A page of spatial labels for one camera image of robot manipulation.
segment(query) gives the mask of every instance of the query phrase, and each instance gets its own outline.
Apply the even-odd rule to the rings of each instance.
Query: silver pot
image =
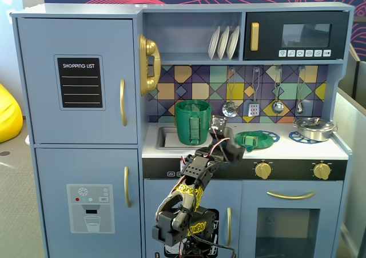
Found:
[[[297,128],[298,134],[319,142],[328,141],[332,137],[333,131],[338,130],[338,124],[334,126],[332,122],[319,118],[303,118],[293,126]]]

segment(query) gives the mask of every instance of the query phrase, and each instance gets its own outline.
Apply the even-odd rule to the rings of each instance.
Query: gold telephone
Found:
[[[154,76],[148,75],[149,56],[154,57]],[[141,95],[144,96],[147,92],[156,88],[161,72],[161,60],[158,46],[151,39],[146,39],[140,35],[140,81]]]

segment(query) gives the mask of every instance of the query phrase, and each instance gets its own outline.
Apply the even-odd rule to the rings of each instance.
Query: robotic arm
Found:
[[[153,238],[170,247],[180,243],[180,257],[206,257],[212,245],[231,249],[232,257],[235,256],[234,249],[211,242],[216,216],[200,206],[213,173],[222,165],[238,164],[244,154],[244,148],[234,143],[232,131],[225,126],[226,118],[212,116],[212,143],[196,150],[194,155],[182,157],[182,177],[156,212]]]

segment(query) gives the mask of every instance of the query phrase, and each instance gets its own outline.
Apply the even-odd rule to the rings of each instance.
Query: pot lid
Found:
[[[330,131],[334,124],[319,118],[304,118],[297,121],[297,125],[306,130]]]

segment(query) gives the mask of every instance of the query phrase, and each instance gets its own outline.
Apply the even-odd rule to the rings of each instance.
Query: microwave window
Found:
[[[284,25],[282,47],[328,47],[329,24]]]

